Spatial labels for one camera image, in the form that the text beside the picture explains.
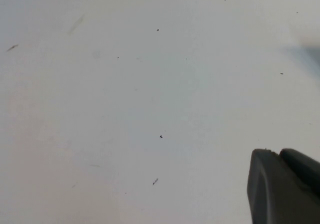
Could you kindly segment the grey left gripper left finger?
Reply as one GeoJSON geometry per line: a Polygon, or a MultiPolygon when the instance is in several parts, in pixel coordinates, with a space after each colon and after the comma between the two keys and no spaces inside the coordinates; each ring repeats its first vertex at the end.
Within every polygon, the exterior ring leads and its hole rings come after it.
{"type": "Polygon", "coordinates": [[[318,224],[320,195],[312,192],[277,154],[251,153],[247,196],[254,224],[318,224]]]}

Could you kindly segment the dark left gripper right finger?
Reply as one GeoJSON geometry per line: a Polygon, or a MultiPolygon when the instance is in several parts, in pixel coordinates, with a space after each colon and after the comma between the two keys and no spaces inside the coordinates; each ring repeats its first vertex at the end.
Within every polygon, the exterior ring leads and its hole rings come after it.
{"type": "Polygon", "coordinates": [[[320,163],[318,161],[295,149],[282,149],[279,155],[313,193],[320,194],[320,163]]]}

